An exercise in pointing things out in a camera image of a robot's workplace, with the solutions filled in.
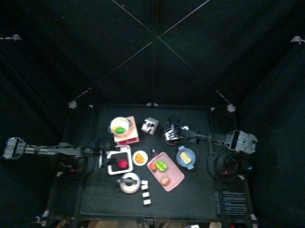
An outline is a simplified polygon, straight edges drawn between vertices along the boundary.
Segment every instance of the white dish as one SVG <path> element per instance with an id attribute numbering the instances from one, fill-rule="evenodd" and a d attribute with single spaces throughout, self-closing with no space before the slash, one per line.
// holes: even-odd
<path id="1" fill-rule="evenodd" d="M 138 163 L 136 162 L 136 154 L 141 154 L 142 156 L 143 156 L 143 158 L 145 158 L 145 162 L 143 163 Z M 147 154 L 146 154 L 146 152 L 145 151 L 136 151 L 135 153 L 134 153 L 134 155 L 132 155 L 132 160 L 134 160 L 134 163 L 138 165 L 138 166 L 145 166 L 146 165 L 146 163 L 147 163 Z"/>

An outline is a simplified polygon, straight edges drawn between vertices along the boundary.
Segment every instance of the pink plate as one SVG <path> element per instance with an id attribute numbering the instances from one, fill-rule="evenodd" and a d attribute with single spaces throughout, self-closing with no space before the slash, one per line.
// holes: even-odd
<path id="1" fill-rule="evenodd" d="M 167 170 L 165 172 L 161 172 L 159 170 L 157 170 L 155 172 L 153 172 L 149 168 L 149 165 L 151 163 L 157 163 L 159 160 L 162 160 L 166 164 L 167 164 Z M 157 177 L 158 182 L 161 182 L 163 177 L 169 178 L 169 183 L 166 185 L 161 186 L 165 188 L 166 191 L 171 191 L 182 182 L 182 180 L 185 179 L 185 174 L 179 171 L 179 168 L 177 167 L 175 163 L 173 162 L 173 160 L 170 159 L 169 155 L 166 154 L 166 152 L 161 152 L 155 158 L 153 158 L 149 163 L 147 163 L 147 168 L 151 172 L 151 174 Z"/>

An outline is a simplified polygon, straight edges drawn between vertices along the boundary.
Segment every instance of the blue plate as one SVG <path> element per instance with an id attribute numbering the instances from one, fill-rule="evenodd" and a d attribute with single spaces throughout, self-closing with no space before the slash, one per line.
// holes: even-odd
<path id="1" fill-rule="evenodd" d="M 190 163 L 186 164 L 183 159 L 181 158 L 181 153 L 185 152 L 187 156 L 190 157 Z M 186 167 L 187 169 L 194 168 L 194 163 L 195 163 L 195 153 L 191 149 L 186 148 L 185 146 L 179 146 L 179 151 L 177 153 L 177 161 L 182 167 Z"/>

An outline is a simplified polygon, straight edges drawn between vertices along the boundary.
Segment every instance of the toy kitchen item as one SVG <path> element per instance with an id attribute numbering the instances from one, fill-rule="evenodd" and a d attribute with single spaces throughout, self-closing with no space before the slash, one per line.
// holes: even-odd
<path id="1" fill-rule="evenodd" d="M 118 146 L 120 151 L 110 151 L 107 155 L 110 162 L 107 169 L 110 175 L 119 175 L 134 170 L 130 146 Z"/>
<path id="2" fill-rule="evenodd" d="M 116 180 L 120 189 L 124 193 L 135 193 L 139 189 L 141 180 L 135 173 L 126 173 L 120 179 Z"/>
<path id="3" fill-rule="evenodd" d="M 171 191 L 185 179 L 185 174 L 179 171 L 166 152 L 161 152 L 147 162 L 147 168 L 166 191 Z"/>
<path id="4" fill-rule="evenodd" d="M 138 166 L 145 166 L 147 163 L 147 154 L 145 151 L 136 151 L 132 155 L 134 163 Z"/>
<path id="5" fill-rule="evenodd" d="M 130 127 L 128 127 L 127 131 L 123 134 L 120 134 L 120 135 L 114 134 L 114 141 L 116 142 L 118 145 L 127 145 L 127 144 L 131 144 L 131 143 L 136 143 L 139 141 L 135 118 L 134 117 L 127 117 L 126 119 L 127 119 L 127 121 L 130 123 Z"/>
<path id="6" fill-rule="evenodd" d="M 149 133 L 149 134 L 154 134 L 158 128 L 158 120 L 155 120 L 154 118 L 147 118 L 143 122 L 142 125 L 142 131 Z"/>
<path id="7" fill-rule="evenodd" d="M 108 127 L 108 131 L 118 137 L 124 136 L 128 133 L 131 125 L 132 123 L 127 118 L 114 118 Z"/>
<path id="8" fill-rule="evenodd" d="M 179 151 L 177 153 L 177 161 L 182 167 L 186 167 L 187 169 L 193 169 L 194 163 L 195 163 L 194 151 L 186 148 L 185 146 L 179 146 Z"/>

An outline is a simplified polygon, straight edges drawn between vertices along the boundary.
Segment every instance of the black curtain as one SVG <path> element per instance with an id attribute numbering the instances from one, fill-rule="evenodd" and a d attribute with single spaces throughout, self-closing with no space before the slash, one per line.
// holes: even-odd
<path id="1" fill-rule="evenodd" d="M 241 128 L 258 136 L 250 189 L 258 216 L 304 225 L 305 45 L 294 44 L 240 106 Z"/>
<path id="2" fill-rule="evenodd" d="M 290 39 L 305 36 L 304 11 L 302 0 L 3 0 L 0 37 L 23 38 L 0 40 L 3 147 L 11 136 L 59 143 L 72 100 L 231 102 L 241 129 L 260 141 L 254 211 L 302 225 L 305 47 Z M 43 209 L 46 163 L 1 163 L 1 213 L 11 216 L 0 224 L 25 223 Z M 19 208 L 7 210 L 11 204 Z"/>
<path id="3" fill-rule="evenodd" d="M 13 30 L 0 20 L 1 36 Z M 9 137 L 27 144 L 56 145 L 66 124 L 68 103 L 21 43 L 0 41 L 0 147 Z M 55 170 L 50 159 L 0 162 L 0 226 L 29 227 L 47 206 Z"/>

